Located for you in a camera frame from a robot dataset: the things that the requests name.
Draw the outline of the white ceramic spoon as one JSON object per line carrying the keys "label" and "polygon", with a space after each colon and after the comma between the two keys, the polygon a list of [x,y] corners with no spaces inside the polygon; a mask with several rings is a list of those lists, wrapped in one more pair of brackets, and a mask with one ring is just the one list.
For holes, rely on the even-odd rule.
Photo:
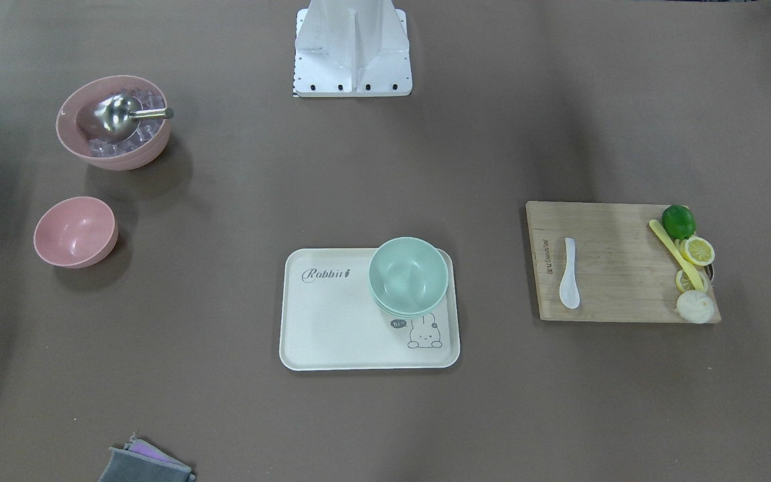
{"label": "white ceramic spoon", "polygon": [[560,302],[567,309],[576,309],[581,304],[581,295],[576,282],[576,241],[565,238],[565,269],[559,284]]}

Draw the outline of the small pink bowl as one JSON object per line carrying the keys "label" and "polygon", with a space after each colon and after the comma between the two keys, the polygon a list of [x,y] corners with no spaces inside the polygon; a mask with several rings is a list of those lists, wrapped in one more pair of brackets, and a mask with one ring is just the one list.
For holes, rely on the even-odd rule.
{"label": "small pink bowl", "polygon": [[86,268],[111,253],[118,235],[118,220],[108,204],[94,196],[74,196],[43,214],[33,233],[33,247],[49,265]]}

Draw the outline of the green bowl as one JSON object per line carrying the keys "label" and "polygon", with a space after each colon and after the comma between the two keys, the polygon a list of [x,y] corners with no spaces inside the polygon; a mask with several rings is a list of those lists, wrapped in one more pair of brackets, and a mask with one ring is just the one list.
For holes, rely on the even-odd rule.
{"label": "green bowl", "polygon": [[444,255],[427,241],[386,241],[368,263],[368,290],[383,311],[399,318],[433,312],[446,298],[450,275]]}

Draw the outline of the large pink bowl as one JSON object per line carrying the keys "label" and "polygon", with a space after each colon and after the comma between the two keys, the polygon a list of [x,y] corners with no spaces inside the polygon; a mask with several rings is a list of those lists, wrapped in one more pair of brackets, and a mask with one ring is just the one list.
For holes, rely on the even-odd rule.
{"label": "large pink bowl", "polygon": [[56,115],[55,128],[62,146],[83,161],[128,171],[158,158],[169,141],[172,116],[157,85],[117,74],[71,94]]}

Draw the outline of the cream rabbit tray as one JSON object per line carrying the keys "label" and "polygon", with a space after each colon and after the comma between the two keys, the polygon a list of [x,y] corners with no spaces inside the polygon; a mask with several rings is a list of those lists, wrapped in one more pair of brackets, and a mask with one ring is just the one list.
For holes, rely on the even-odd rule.
{"label": "cream rabbit tray", "polygon": [[290,370],[440,369],[461,354],[456,288],[404,319],[376,304],[367,249],[300,249],[288,256],[279,357]]}

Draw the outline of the wooden cutting board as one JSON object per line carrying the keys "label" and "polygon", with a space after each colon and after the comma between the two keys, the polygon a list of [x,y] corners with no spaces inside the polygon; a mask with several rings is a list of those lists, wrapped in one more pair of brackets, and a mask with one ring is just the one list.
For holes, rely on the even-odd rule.
{"label": "wooden cutting board", "polygon": [[[526,203],[539,317],[544,321],[682,323],[679,263],[649,227],[662,204]],[[575,242],[580,305],[560,300],[566,238]]]}

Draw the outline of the metal ice scoop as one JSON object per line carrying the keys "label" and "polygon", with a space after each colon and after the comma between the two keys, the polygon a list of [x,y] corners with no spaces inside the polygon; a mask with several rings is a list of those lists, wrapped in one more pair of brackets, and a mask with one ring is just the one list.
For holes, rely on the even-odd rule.
{"label": "metal ice scoop", "polygon": [[119,143],[128,139],[141,121],[170,119],[174,115],[171,108],[147,109],[134,96],[119,92],[94,106],[83,107],[76,115],[76,124],[88,139]]}

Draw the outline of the lemon slice lower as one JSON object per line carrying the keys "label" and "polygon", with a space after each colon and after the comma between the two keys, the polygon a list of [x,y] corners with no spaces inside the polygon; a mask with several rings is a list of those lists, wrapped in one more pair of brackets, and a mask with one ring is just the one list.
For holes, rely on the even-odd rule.
{"label": "lemon slice lower", "polygon": [[677,290],[679,290],[680,293],[697,290],[700,292],[706,293],[710,287],[711,287],[711,280],[709,278],[709,275],[706,274],[704,270],[698,270],[695,269],[695,274],[698,275],[701,282],[701,288],[697,288],[695,284],[689,280],[688,274],[685,270],[680,269],[677,271],[677,274],[675,275],[675,284],[677,286]]}

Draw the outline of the white steamed bun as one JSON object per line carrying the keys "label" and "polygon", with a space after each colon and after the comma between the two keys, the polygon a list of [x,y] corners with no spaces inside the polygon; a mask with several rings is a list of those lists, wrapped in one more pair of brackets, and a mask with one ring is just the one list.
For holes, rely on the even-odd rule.
{"label": "white steamed bun", "polygon": [[705,324],[716,314],[715,302],[707,293],[690,290],[679,295],[675,310],[682,320],[689,323]]}

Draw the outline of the grey folded cloth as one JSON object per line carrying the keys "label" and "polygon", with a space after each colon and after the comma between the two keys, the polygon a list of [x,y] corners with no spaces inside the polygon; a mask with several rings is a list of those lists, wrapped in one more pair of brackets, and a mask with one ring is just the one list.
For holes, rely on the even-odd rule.
{"label": "grey folded cloth", "polygon": [[122,448],[111,447],[99,481],[195,481],[193,467],[135,435]]}

